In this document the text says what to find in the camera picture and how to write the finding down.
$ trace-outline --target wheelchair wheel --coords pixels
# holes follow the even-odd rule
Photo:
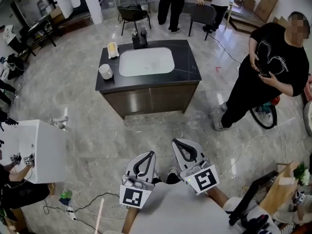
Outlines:
[[[273,105],[258,106],[250,110],[255,121],[265,129],[271,129],[277,125],[276,108]]]

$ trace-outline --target person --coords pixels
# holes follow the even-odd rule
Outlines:
[[[16,165],[18,165],[16,161],[5,166],[0,164],[0,201],[5,209],[17,209],[34,204],[44,200],[50,194],[46,184],[33,184],[24,179],[30,169],[33,169],[33,165],[25,166],[16,174],[10,173]]]
[[[219,28],[220,24],[222,23],[222,19],[224,18],[224,15],[228,10],[229,4],[230,4],[229,0],[213,0],[211,2],[211,6],[216,11],[216,17],[212,28],[208,25],[205,25],[203,27],[203,30],[205,32],[208,31],[209,33],[212,33],[213,31],[216,31]]]
[[[301,203],[295,203],[290,199],[278,208],[272,216],[278,222],[285,224],[307,224],[312,222],[312,195],[306,195],[305,200]]]
[[[204,4],[203,0],[197,0],[199,4]],[[160,0],[158,6],[158,23],[163,25],[166,22],[169,6],[171,5],[171,15],[170,15],[170,33],[177,33],[180,31],[178,27],[179,17],[184,6],[184,0]]]
[[[290,14],[286,29],[277,23],[267,23],[254,30],[249,38],[249,55],[239,67],[230,98],[221,105],[225,113],[214,122],[214,129],[230,128],[248,110],[281,94],[299,95],[309,75],[309,61],[303,48],[303,40],[309,35],[309,21],[300,12]]]
[[[0,63],[2,63],[3,67],[9,71],[7,76],[8,80],[20,77],[24,74],[24,62],[21,58],[16,57],[15,54],[10,54],[7,58],[1,57]]]
[[[0,33],[2,33],[3,39],[16,53],[22,53],[26,47],[19,42],[16,35],[13,33],[13,25],[1,26]]]
[[[194,191],[177,177],[176,167],[169,169],[167,183],[154,178],[155,188],[142,209],[129,207],[122,233],[124,234],[239,234],[244,228],[238,221],[233,227],[225,211],[233,211],[240,200],[228,198],[217,187],[196,196]],[[268,215],[256,206],[247,220]],[[263,234],[280,233],[272,219]]]
[[[13,94],[16,94],[16,89],[12,87],[11,85],[3,82],[1,79],[0,79],[0,89],[4,89],[4,90],[12,92]],[[0,91],[0,99],[3,100],[9,106],[12,105],[12,101],[2,91]]]

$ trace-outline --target potted plant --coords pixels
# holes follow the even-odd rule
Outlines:
[[[303,186],[309,184],[310,172],[309,169],[304,165],[304,162],[298,165],[297,168],[293,171],[293,176],[298,180],[299,185]]]

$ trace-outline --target cup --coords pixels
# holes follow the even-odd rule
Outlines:
[[[98,69],[103,79],[108,80],[113,77],[113,71],[108,64],[103,64]]]

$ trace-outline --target black t-shirt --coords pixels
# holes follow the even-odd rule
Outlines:
[[[266,76],[270,71],[280,82],[292,85],[293,96],[297,96],[303,91],[307,83],[309,61],[304,48],[287,44],[284,34],[285,28],[283,26],[277,23],[267,23],[254,30],[250,37],[258,42],[255,53],[259,57],[256,65],[260,73]],[[259,73],[252,72],[252,70],[248,55],[242,63],[242,72],[252,74],[250,78],[258,80],[257,75]],[[281,94],[277,89],[265,83],[260,89],[268,93],[271,92],[274,96]]]
[[[5,184],[9,183],[9,175],[10,172],[4,169],[4,166],[0,164],[0,188],[2,188]]]

